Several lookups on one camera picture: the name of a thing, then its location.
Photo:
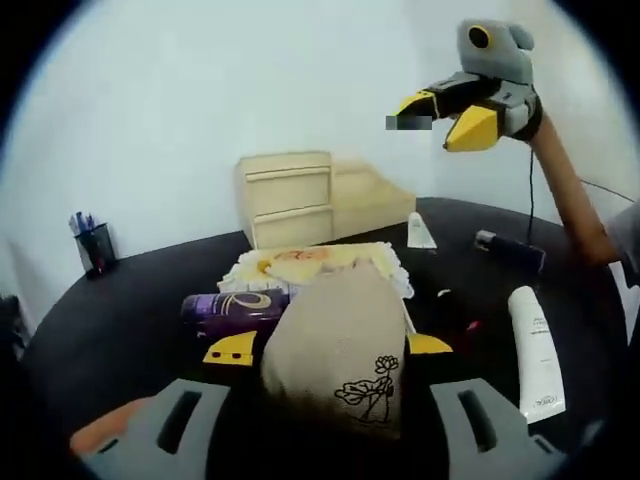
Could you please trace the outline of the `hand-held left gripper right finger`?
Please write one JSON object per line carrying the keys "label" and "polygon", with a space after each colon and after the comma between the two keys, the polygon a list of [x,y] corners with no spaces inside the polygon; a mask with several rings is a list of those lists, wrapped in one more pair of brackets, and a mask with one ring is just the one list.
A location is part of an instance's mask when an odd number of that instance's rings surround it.
{"label": "hand-held left gripper right finger", "polygon": [[407,479],[549,479],[555,447],[531,435],[525,417],[453,349],[407,336],[402,385],[403,471]]}

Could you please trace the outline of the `person's left hand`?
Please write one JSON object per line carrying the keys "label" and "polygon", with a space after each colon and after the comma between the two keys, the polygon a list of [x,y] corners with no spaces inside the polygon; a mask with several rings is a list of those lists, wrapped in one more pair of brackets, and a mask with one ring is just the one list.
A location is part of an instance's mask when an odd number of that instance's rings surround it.
{"label": "person's left hand", "polygon": [[81,428],[70,439],[71,450],[76,454],[97,452],[126,432],[131,417],[143,403],[144,399],[131,401]]}

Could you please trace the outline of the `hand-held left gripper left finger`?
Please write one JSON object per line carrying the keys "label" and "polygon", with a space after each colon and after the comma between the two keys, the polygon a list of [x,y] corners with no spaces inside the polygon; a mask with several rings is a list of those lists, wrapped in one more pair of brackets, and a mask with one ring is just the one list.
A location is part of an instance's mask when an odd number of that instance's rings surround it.
{"label": "hand-held left gripper left finger", "polygon": [[174,381],[133,414],[125,433],[94,454],[94,474],[204,479],[210,441],[229,393],[226,385]]}

